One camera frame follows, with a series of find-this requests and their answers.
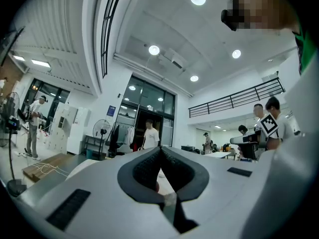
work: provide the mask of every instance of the table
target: table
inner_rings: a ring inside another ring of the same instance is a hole
[[[232,153],[231,152],[215,152],[215,153],[206,154],[204,156],[216,157],[216,158],[225,158],[229,154],[232,154]]]

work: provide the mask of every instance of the black mesh fabric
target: black mesh fabric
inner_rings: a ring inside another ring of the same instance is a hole
[[[133,169],[134,179],[149,189],[156,189],[156,181],[160,171],[160,152],[138,163]]]
[[[193,168],[165,151],[162,151],[161,168],[175,192],[187,185],[195,175]]]

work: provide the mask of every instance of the black vent slot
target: black vent slot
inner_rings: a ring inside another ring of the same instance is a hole
[[[65,230],[90,194],[85,190],[75,190],[46,220],[58,229]]]

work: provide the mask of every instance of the cable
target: cable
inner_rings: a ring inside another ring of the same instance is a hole
[[[52,167],[52,168],[54,168],[54,169],[59,169],[59,170],[61,170],[62,172],[65,172],[65,173],[67,173],[67,174],[70,174],[70,173],[68,173],[68,172],[66,172],[66,171],[64,171],[64,170],[62,170],[61,168],[59,168],[58,166],[53,166],[53,165],[50,165],[50,164],[47,164],[47,163],[41,163],[41,162],[36,162],[36,164],[41,164],[41,165],[44,165],[45,167],[47,167],[47,166],[50,166],[50,167]]]
[[[35,166],[35,167],[37,167],[38,168],[38,170],[39,169],[41,169],[40,171],[41,171],[41,173],[43,173],[43,174],[45,174],[45,175],[48,175],[50,172],[52,172],[52,171],[56,171],[57,173],[59,173],[59,174],[62,174],[63,176],[65,176],[65,177],[68,177],[67,175],[65,175],[65,174],[63,174],[63,173],[60,173],[60,172],[58,172],[57,170],[55,170],[55,169],[52,169],[52,170],[50,170],[48,173],[45,173],[45,172],[43,172],[42,171],[42,169],[44,168],[44,167],[46,167],[46,168],[48,168],[47,166],[45,166],[45,165],[43,165],[42,167],[38,167],[38,166],[36,166],[36,165],[32,165],[32,166]]]

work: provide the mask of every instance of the ceiling beam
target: ceiling beam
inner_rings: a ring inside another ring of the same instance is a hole
[[[81,63],[79,55],[72,52],[61,51],[61,50],[52,50],[48,48],[38,48],[38,47],[28,47],[28,46],[16,46],[13,51],[16,52],[25,52],[30,54],[40,54],[45,55],[51,58],[64,59],[70,62]]]

